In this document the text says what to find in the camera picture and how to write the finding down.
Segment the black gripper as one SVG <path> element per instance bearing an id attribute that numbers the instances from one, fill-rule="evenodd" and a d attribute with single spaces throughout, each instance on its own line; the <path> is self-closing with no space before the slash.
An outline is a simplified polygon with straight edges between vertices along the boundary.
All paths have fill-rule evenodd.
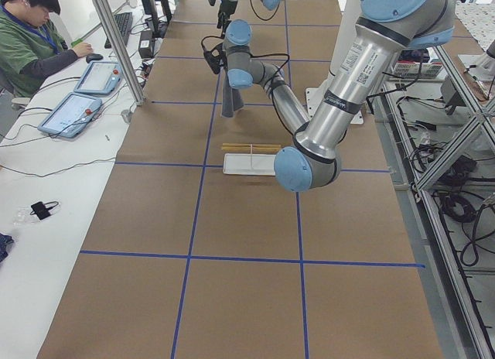
<path id="1" fill-rule="evenodd" d="M 218 15 L 217 28 L 221 30 L 220 37 L 224 38 L 227 27 L 230 24 L 230 17 L 235 13 L 237 2 L 231 0 L 221 0 Z"/>

